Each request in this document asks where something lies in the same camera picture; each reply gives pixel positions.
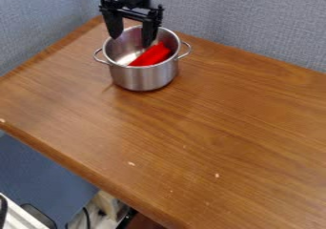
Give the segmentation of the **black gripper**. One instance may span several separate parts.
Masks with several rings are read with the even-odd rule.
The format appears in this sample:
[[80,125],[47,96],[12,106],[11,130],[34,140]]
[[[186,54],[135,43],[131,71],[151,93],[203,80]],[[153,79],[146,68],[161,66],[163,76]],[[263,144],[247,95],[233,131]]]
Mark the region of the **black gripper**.
[[100,0],[99,11],[103,15],[110,36],[116,39],[123,33],[123,19],[143,23],[142,42],[147,48],[157,38],[158,27],[163,20],[163,6],[151,0]]

